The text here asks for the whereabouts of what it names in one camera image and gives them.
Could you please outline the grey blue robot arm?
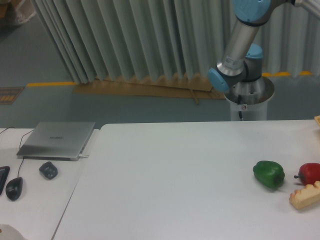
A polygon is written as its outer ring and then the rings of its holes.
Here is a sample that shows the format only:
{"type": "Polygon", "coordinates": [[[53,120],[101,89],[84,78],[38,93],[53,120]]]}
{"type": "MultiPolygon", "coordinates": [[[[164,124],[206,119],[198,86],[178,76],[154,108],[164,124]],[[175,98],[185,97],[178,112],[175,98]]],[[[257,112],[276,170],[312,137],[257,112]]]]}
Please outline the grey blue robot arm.
{"type": "Polygon", "coordinates": [[[208,71],[212,86],[226,92],[239,82],[254,82],[262,76],[263,51],[253,44],[261,26],[279,6],[289,3],[320,17],[318,0],[234,0],[236,22],[222,58],[208,71]]]}

